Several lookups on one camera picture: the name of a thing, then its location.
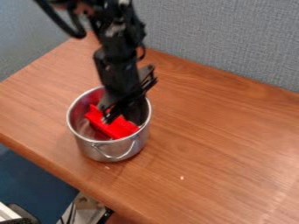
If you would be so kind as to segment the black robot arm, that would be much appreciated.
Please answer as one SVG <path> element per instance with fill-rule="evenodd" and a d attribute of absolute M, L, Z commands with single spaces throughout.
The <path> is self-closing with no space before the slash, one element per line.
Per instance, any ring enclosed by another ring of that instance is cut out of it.
<path fill-rule="evenodd" d="M 120 116 L 136 125 L 147 119 L 145 92 L 156 83 L 155 66 L 140 67 L 145 57 L 145 24 L 132 0 L 33 0 L 53 23 L 76 39 L 86 32 L 78 15 L 88 18 L 100 48 L 93 53 L 97 75 L 105 88 L 97 109 L 104 122 Z"/>

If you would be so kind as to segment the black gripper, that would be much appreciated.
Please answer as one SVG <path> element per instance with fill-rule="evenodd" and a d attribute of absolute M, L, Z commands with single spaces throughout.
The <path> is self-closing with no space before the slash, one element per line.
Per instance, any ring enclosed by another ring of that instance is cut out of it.
<path fill-rule="evenodd" d="M 104 122 L 110 124 L 119 116 L 140 126 L 147 119 L 145 92 L 157 82 L 155 66 L 136 67 L 136 57 L 112 63 L 102 49 L 93 53 L 93 61 L 105 93 L 98 100 L 97 109 L 104 114 Z"/>

